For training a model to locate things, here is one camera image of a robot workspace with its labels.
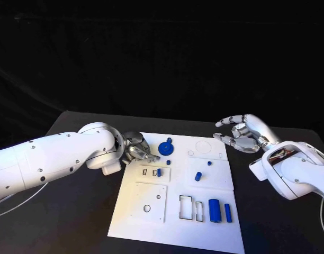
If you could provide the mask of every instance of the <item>blue object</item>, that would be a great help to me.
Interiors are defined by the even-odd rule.
[[[195,176],[195,181],[198,182],[199,181],[199,178],[200,178],[200,172],[196,173],[196,176]]]
[[[172,139],[167,138],[166,142],[161,142],[157,146],[157,151],[161,155],[167,156],[173,153]]]
[[[224,204],[224,209],[225,209],[226,222],[231,223],[232,217],[231,217],[231,209],[228,208],[228,204]]]
[[[215,223],[221,222],[221,207],[216,199],[209,199],[209,221]]]

